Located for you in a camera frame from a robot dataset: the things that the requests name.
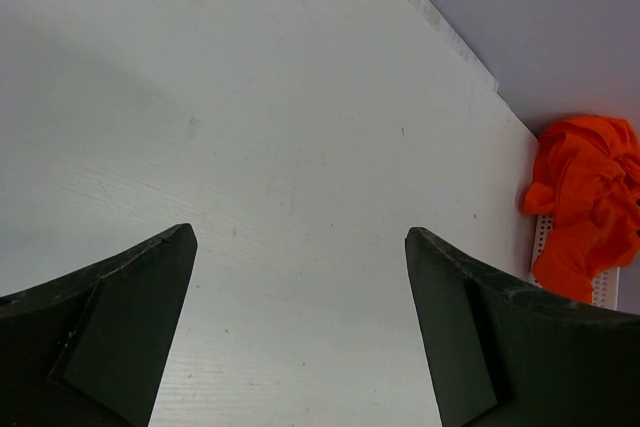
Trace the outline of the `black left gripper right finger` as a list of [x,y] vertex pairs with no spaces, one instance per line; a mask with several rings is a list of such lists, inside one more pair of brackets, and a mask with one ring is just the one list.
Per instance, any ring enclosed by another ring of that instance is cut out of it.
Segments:
[[405,252],[445,426],[635,426],[639,319],[535,287],[424,228]]

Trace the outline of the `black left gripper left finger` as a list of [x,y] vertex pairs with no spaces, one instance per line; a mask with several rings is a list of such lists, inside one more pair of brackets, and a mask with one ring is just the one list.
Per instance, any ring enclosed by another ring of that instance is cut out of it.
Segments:
[[148,425],[196,252],[178,224],[2,297],[2,425]]

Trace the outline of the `orange t shirt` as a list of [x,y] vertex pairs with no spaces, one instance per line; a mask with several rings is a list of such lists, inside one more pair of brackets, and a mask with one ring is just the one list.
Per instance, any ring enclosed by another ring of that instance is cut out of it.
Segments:
[[623,119],[580,115],[538,138],[522,211],[553,219],[560,243],[598,272],[627,267],[639,251],[639,140]]

